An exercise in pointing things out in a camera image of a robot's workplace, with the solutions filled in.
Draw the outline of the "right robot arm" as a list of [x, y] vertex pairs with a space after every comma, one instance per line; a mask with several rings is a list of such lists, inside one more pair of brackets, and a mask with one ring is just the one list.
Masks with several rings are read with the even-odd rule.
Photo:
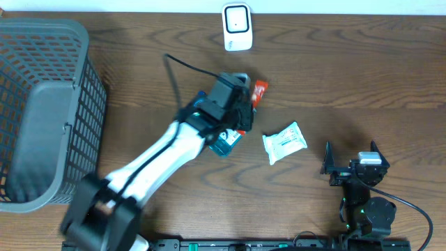
[[338, 238], [340, 249], [384, 249], [383, 239], [391, 234], [397, 208], [383, 197], [372, 197], [371, 189], [383, 180], [389, 167], [375, 142], [347, 167], [335, 165], [331, 144], [326, 144], [321, 173], [328, 174], [329, 184], [342, 187], [344, 194], [339, 218], [346, 223], [347, 232]]

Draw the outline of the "white wet wipes pack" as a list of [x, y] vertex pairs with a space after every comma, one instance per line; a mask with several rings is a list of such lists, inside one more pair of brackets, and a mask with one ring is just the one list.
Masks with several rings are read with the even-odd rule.
[[306, 140], [296, 121], [277, 134], [263, 135], [262, 140], [270, 165], [274, 165], [278, 160], [292, 153], [307, 148]]

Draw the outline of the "blue mouthwash bottle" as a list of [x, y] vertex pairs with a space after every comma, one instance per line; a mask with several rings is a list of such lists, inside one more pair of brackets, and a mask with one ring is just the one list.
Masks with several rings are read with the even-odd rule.
[[220, 157], [226, 157], [231, 152], [234, 146], [243, 138], [237, 130], [226, 129], [221, 132], [217, 141], [210, 145], [209, 148]]

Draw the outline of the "red Nescafe stick sachet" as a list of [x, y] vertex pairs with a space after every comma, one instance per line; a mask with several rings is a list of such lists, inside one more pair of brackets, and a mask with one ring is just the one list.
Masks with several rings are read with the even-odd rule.
[[256, 81], [253, 91], [250, 91], [250, 83], [246, 82], [242, 84], [240, 98], [236, 105], [238, 121], [233, 128], [236, 132], [245, 135], [252, 129], [256, 108], [267, 89], [268, 83], [262, 80]]

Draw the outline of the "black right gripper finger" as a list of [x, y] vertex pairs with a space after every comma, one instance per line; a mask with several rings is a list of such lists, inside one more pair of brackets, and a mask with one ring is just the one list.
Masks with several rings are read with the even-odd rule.
[[380, 159], [381, 159], [381, 165], [384, 166], [386, 169], [390, 168], [390, 163], [386, 160], [386, 158], [384, 157], [384, 155], [379, 151], [376, 143], [374, 140], [371, 141], [370, 143], [370, 149], [371, 152], [375, 152], [379, 155]]
[[335, 160], [332, 152], [331, 143], [325, 145], [325, 157], [321, 166], [320, 174], [331, 174], [335, 170]]

